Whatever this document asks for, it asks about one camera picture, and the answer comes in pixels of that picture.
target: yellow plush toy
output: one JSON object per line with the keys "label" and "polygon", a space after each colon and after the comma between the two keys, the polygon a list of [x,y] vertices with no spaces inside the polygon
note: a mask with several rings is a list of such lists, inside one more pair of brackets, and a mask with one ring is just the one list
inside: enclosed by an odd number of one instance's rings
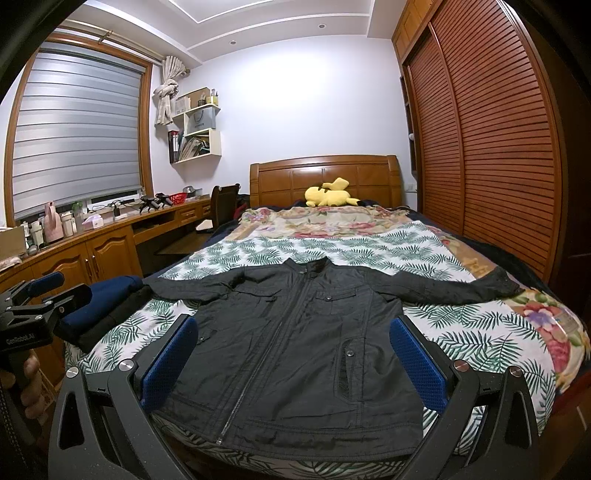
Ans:
{"label": "yellow plush toy", "polygon": [[308,207],[340,207],[346,204],[357,206],[359,200],[352,199],[351,195],[345,191],[348,186],[349,182],[339,177],[333,183],[323,183],[322,188],[310,187],[304,194],[306,205]]}

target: pink bottle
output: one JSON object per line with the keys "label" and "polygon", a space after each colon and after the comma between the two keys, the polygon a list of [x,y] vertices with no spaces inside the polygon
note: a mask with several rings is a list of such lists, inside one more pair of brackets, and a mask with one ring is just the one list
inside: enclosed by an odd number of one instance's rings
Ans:
{"label": "pink bottle", "polygon": [[61,227],[60,216],[56,212],[56,207],[53,205],[53,202],[45,204],[43,229],[45,230],[45,240],[48,244],[64,238],[64,230]]}

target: red basket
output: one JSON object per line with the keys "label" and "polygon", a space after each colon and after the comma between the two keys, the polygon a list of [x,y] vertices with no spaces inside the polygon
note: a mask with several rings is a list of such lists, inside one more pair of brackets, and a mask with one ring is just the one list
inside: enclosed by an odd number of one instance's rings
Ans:
{"label": "red basket", "polygon": [[182,205],[187,200],[187,192],[175,193],[170,196],[170,199],[173,201],[173,204]]}

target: sliding wardrobe door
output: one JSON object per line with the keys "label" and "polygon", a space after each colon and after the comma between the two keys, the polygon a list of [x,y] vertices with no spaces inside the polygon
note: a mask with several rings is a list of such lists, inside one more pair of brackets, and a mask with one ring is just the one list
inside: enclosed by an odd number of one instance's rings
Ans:
{"label": "sliding wardrobe door", "polygon": [[561,158],[550,92],[502,0],[444,0],[405,61],[424,156],[424,213],[550,276]]}
{"label": "sliding wardrobe door", "polygon": [[432,36],[422,43],[407,69],[420,132],[423,213],[462,233],[461,143],[445,65]]}

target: finger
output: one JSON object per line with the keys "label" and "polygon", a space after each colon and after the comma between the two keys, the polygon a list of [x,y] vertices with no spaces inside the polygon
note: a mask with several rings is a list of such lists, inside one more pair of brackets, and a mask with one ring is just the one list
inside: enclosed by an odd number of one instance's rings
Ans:
{"label": "finger", "polygon": [[36,419],[43,413],[43,408],[45,408],[45,399],[39,397],[37,402],[25,408],[25,415],[28,419]]}
{"label": "finger", "polygon": [[39,371],[39,366],[39,359],[35,355],[31,355],[29,358],[27,358],[22,365],[23,370],[25,371],[25,377],[33,378]]}
{"label": "finger", "polygon": [[4,370],[0,370],[0,383],[2,384],[2,388],[8,390],[12,388],[14,382],[17,379],[14,377],[12,373],[5,372]]}
{"label": "finger", "polygon": [[41,395],[41,374],[37,373],[21,393],[22,404],[26,407],[33,405]]}

